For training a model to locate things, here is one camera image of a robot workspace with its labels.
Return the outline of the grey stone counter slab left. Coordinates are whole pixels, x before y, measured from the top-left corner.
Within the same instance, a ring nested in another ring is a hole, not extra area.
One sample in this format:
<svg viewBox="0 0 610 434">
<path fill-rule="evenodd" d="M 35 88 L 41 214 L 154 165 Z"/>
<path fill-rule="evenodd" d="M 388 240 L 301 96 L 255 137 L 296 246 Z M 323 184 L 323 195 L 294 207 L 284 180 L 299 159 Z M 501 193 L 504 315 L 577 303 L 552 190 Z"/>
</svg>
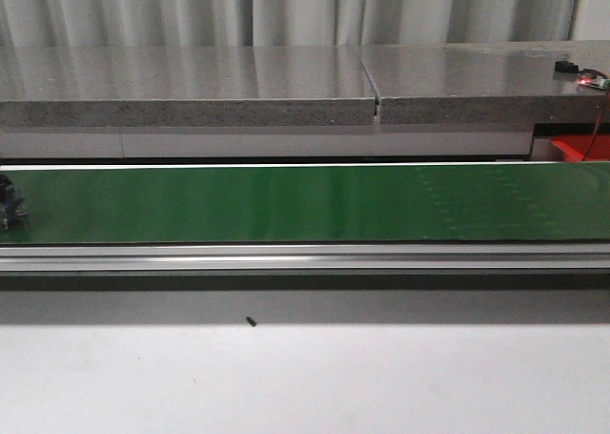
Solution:
<svg viewBox="0 0 610 434">
<path fill-rule="evenodd" d="M 5 126 L 361 126 L 375 112 L 350 47 L 1 51 Z"/>
</svg>

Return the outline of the small sensor circuit board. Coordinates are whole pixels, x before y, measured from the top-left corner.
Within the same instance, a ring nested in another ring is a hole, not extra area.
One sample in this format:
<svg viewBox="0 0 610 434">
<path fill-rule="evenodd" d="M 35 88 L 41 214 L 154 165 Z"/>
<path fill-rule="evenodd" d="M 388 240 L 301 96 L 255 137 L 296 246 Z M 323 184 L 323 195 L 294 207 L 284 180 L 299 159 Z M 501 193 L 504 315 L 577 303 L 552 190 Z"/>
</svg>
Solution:
<svg viewBox="0 0 610 434">
<path fill-rule="evenodd" d="M 574 62 L 567 60 L 556 61 L 554 71 L 564 74 L 573 74 L 577 77 L 576 82 L 582 86 L 596 90 L 606 91 L 609 89 L 609 75 L 590 68 L 581 68 Z"/>
</svg>

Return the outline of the yellow mushroom push button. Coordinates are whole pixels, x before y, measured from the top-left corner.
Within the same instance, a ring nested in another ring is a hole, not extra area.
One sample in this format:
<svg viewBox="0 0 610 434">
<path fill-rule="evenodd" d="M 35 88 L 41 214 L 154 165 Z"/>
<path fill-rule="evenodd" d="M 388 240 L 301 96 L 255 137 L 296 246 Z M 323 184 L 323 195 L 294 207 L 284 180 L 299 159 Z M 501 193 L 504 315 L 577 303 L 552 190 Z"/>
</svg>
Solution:
<svg viewBox="0 0 610 434">
<path fill-rule="evenodd" d="M 25 199 L 6 175 L 1 175 L 0 201 L 2 230 L 8 230 L 12 224 L 28 215 L 23 208 Z"/>
</svg>

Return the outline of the grey stone counter slab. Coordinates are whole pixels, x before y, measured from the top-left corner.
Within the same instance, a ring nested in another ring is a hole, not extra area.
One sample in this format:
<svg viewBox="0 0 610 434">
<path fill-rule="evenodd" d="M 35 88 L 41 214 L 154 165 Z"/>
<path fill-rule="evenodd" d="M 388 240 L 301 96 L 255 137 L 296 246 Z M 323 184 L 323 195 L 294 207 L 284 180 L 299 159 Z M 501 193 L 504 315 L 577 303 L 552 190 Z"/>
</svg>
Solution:
<svg viewBox="0 0 610 434">
<path fill-rule="evenodd" d="M 606 40 L 370 45 L 359 55 L 382 124 L 590 122 L 603 93 L 554 65 L 609 70 Z"/>
<path fill-rule="evenodd" d="M 375 112 L 350 47 L 1 51 L 5 126 L 361 126 Z"/>
</svg>

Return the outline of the white pleated curtain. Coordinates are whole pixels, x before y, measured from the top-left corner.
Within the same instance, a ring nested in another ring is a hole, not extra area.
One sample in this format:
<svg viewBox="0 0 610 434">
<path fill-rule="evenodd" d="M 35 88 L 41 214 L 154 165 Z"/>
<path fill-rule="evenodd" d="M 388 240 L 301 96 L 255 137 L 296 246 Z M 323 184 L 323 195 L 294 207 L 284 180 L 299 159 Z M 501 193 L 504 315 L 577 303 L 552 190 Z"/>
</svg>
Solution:
<svg viewBox="0 0 610 434">
<path fill-rule="evenodd" d="M 1 0 L 25 46 L 325 46 L 605 39 L 609 0 Z"/>
</svg>

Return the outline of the green conveyor belt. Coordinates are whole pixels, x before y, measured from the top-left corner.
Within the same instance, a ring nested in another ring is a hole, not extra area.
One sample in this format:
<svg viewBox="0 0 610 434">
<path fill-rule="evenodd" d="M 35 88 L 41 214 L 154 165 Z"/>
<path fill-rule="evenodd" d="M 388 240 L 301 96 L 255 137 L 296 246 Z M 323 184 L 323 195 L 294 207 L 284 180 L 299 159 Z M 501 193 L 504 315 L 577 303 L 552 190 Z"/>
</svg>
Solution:
<svg viewBox="0 0 610 434">
<path fill-rule="evenodd" d="M 5 245 L 606 240 L 605 163 L 13 171 Z"/>
</svg>

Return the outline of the aluminium conveyor frame rail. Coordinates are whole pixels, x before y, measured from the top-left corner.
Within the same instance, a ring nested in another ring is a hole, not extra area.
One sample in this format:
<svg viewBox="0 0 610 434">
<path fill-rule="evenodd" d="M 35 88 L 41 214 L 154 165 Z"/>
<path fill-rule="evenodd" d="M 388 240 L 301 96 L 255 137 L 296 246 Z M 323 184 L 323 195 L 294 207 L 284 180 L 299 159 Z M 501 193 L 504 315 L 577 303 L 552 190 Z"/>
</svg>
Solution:
<svg viewBox="0 0 610 434">
<path fill-rule="evenodd" d="M 606 269 L 606 243 L 6 246 L 4 272 Z"/>
</svg>

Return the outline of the grey stone counter slab right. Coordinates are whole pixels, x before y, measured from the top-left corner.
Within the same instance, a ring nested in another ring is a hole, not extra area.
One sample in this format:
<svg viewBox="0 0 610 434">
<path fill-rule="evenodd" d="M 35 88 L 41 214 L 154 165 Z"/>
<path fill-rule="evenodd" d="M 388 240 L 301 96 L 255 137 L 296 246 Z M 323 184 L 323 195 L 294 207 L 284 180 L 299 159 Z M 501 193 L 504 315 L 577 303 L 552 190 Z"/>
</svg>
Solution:
<svg viewBox="0 0 610 434">
<path fill-rule="evenodd" d="M 554 65 L 609 70 L 606 40 L 370 45 L 359 55 L 382 124 L 590 122 L 603 93 Z"/>
</svg>

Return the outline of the red plastic tray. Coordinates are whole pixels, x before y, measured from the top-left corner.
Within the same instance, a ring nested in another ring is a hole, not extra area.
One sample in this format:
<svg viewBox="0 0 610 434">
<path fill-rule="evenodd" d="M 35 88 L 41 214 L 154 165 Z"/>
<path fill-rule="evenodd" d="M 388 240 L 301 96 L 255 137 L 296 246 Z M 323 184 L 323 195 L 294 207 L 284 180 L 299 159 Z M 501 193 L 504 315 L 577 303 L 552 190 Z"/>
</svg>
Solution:
<svg viewBox="0 0 610 434">
<path fill-rule="evenodd" d="M 552 145 L 562 153 L 563 161 L 608 161 L 608 134 L 601 135 L 559 135 L 551 139 Z"/>
</svg>

